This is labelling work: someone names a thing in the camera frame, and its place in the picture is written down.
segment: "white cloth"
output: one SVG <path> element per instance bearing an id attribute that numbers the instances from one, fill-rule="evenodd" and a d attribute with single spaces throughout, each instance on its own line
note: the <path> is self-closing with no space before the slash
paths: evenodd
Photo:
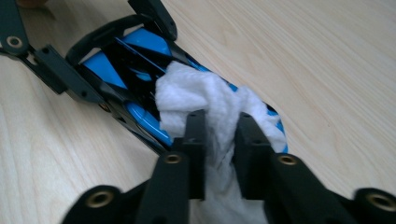
<path id="1" fill-rule="evenodd" d="M 248 87 L 232 91 L 211 72 L 200 72 L 181 63 L 171 63 L 157 80 L 156 104 L 161 128 L 171 137 L 182 137 L 191 111 L 204 109 L 208 139 L 205 164 L 205 200 L 191 202 L 191 223 L 265 223 L 261 201 L 241 197 L 231 162 L 233 138 L 240 112 L 251 115 L 273 149 L 281 152 L 285 135 L 276 127 L 278 116 Z"/>

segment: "screw hole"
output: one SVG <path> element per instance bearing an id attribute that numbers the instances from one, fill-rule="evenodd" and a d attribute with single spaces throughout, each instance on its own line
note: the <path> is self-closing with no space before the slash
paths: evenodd
<path id="1" fill-rule="evenodd" d="M 7 37 L 7 43 L 14 49 L 20 49 L 23 46 L 22 41 L 16 36 Z"/>
<path id="2" fill-rule="evenodd" d="M 297 160 L 295 160 L 291 156 L 280 156 L 277 158 L 280 162 L 282 162 L 285 165 L 295 165 L 297 164 Z"/>
<path id="3" fill-rule="evenodd" d="M 49 49 L 42 49 L 42 50 L 43 50 L 43 53 L 45 53 L 45 54 L 50 53 L 50 50 L 49 50 Z"/>
<path id="4" fill-rule="evenodd" d="M 107 104 L 102 103 L 102 104 L 99 104 L 99 106 L 100 106 L 103 110 L 105 110 L 107 113 L 110 113 L 110 112 L 111 112 L 111 110 L 110 110 L 110 108 L 108 107 Z"/>
<path id="5" fill-rule="evenodd" d="M 175 155 L 175 154 L 173 154 L 173 155 L 168 155 L 168 156 L 165 158 L 165 162 L 166 162 L 166 163 L 169 163 L 169 164 L 179 163 L 179 162 L 181 162 L 181 157 L 178 156 L 178 155 Z"/>
<path id="6" fill-rule="evenodd" d="M 388 212 L 396 212 L 396 202 L 385 195 L 372 193 L 367 195 L 366 199 L 377 208 Z"/>
<path id="7" fill-rule="evenodd" d="M 103 207 L 108 205 L 113 200 L 113 198 L 114 194 L 111 191 L 98 191 L 87 199 L 86 205 L 91 208 Z"/>

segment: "light wood surface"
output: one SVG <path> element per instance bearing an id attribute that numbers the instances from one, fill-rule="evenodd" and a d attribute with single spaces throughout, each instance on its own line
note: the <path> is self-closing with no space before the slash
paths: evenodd
<path id="1" fill-rule="evenodd" d="M 396 194 L 396 2 L 163 0 L 177 43 L 281 115 L 290 153 L 331 190 Z M 133 13 L 125 0 L 21 11 L 31 44 L 65 55 Z M 97 105 L 56 95 L 0 57 L 0 223 L 59 223 L 87 189 L 131 189 L 156 155 Z"/>

